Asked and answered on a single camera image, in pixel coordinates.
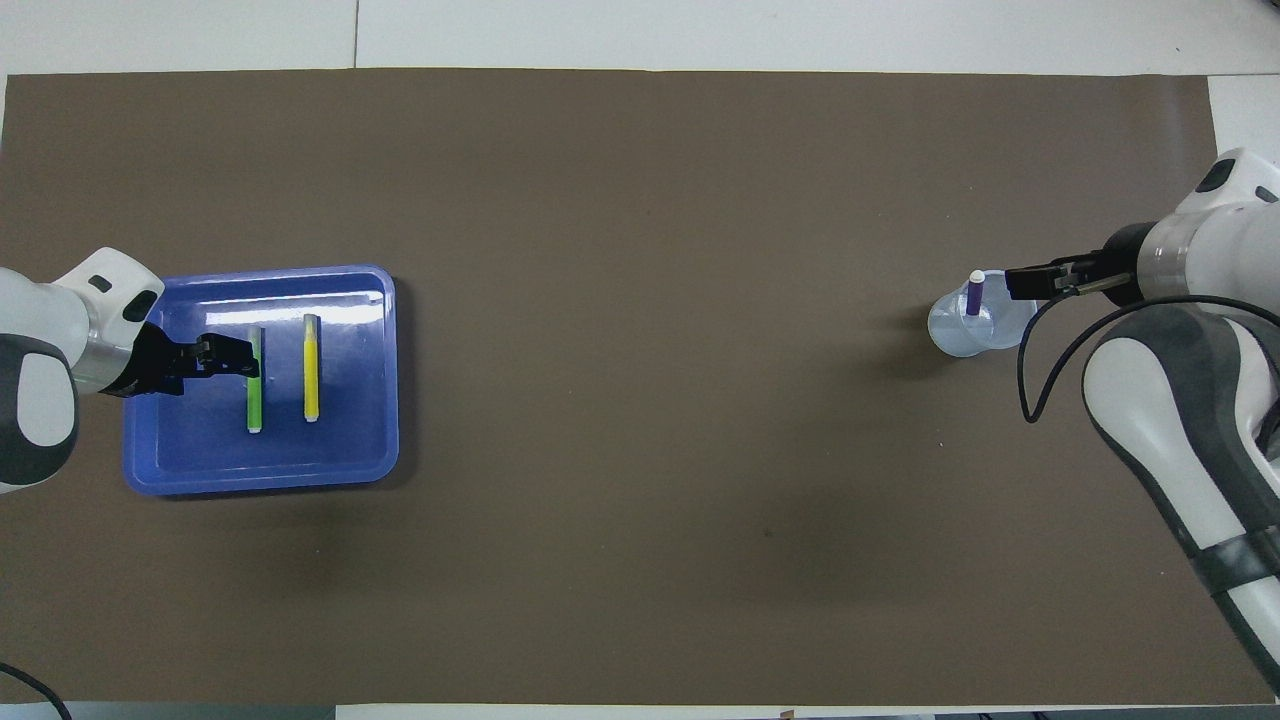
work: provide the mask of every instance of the blue tray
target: blue tray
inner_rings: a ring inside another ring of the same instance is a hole
[[[375,265],[168,278],[147,318],[175,342],[262,331],[262,432],[244,378],[124,404],[124,477],[143,495],[369,483],[396,465],[396,288]],[[302,418],[302,315],[320,316],[320,420]]]

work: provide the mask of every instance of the brown table surface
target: brown table surface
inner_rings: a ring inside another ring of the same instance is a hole
[[[14,77],[0,264],[380,264],[403,451],[148,498],[86,398],[0,498],[0,656],[86,700],[1267,702],[1078,372],[1025,425],[1012,351],[924,331],[1213,154],[1203,78]]]

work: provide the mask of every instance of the black cable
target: black cable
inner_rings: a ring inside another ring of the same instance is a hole
[[[1275,313],[1266,310],[1263,307],[1258,307],[1252,302],[1244,302],[1243,300],[1233,300],[1230,297],[1220,297],[1217,295],[1178,295],[1174,297],[1156,297],[1152,300],[1143,300],[1142,302],[1134,302],[1133,305],[1125,305],[1124,307],[1105,315],[1101,320],[1085,328],[1084,332],[1078,334],[1075,340],[1073,340],[1071,343],[1066,346],[1066,350],[1062,351],[1062,355],[1059,355],[1057,361],[1053,363],[1053,368],[1048,372],[1048,377],[1044,379],[1044,387],[1041,388],[1039,397],[1036,400],[1036,407],[1030,409],[1027,405],[1027,378],[1025,378],[1027,373],[1023,369],[1023,364],[1027,357],[1027,342],[1032,337],[1032,328],[1036,327],[1036,323],[1038,323],[1039,319],[1044,316],[1044,313],[1047,313],[1050,307],[1057,305],[1059,302],[1066,300],[1068,297],[1074,297],[1075,295],[1079,293],[1075,291],[1075,288],[1071,288],[1064,292],[1062,295],[1057,295],[1053,299],[1051,299],[1048,302],[1044,304],[1043,307],[1041,307],[1036,313],[1036,315],[1032,316],[1030,322],[1027,323],[1027,329],[1023,331],[1023,341],[1021,343],[1018,345],[1018,400],[1019,402],[1021,402],[1023,406],[1023,419],[1027,420],[1028,423],[1034,423],[1039,420],[1041,414],[1044,413],[1044,405],[1048,402],[1048,396],[1051,392],[1053,392],[1053,383],[1057,382],[1057,377],[1062,374],[1062,369],[1066,368],[1066,363],[1071,359],[1073,355],[1075,355],[1075,351],[1079,350],[1080,346],[1088,342],[1089,338],[1097,334],[1097,332],[1101,331],[1102,328],[1107,327],[1112,322],[1130,313],[1142,310],[1143,307],[1151,307],[1152,305],[1176,305],[1185,302],[1199,302],[1203,305],[1221,305],[1224,307],[1234,307],[1235,310],[1243,310],[1245,313],[1251,313],[1271,323],[1276,328],[1280,328],[1280,316],[1277,316]]]
[[[9,675],[12,678],[17,678],[19,682],[31,687],[31,689],[45,696],[45,700],[49,701],[49,705],[52,705],[54,710],[58,711],[59,717],[61,717],[63,720],[72,720],[72,714],[70,711],[67,710],[67,703],[63,702],[63,698],[58,697],[58,693],[54,692],[54,688],[50,688],[45,683],[41,683],[36,678],[32,678],[27,673],[23,673],[22,670],[14,667],[13,665],[9,665],[8,662],[0,662],[0,673],[4,673],[5,675]]]

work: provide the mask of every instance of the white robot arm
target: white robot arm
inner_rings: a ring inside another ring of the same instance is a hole
[[[0,493],[67,462],[79,395],[180,395],[183,378],[257,374],[244,341],[178,345],[147,323],[161,293],[160,278],[109,247],[52,283],[0,268]]]
[[[1094,428],[1280,694],[1277,195],[1280,169],[1231,150],[1174,214],[1121,229],[1101,251],[1010,270],[1010,290],[1021,299],[1103,290],[1130,306],[1217,296],[1270,315],[1139,305],[1093,350],[1083,386]]]

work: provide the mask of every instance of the clear plastic cup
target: clear plastic cup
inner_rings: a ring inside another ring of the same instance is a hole
[[[942,352],[972,357],[983,350],[1012,347],[1023,340],[1027,323],[1039,306],[1034,300],[1009,297],[1004,270],[983,270],[982,304],[969,315],[969,283],[965,282],[933,304],[929,310],[929,337]]]

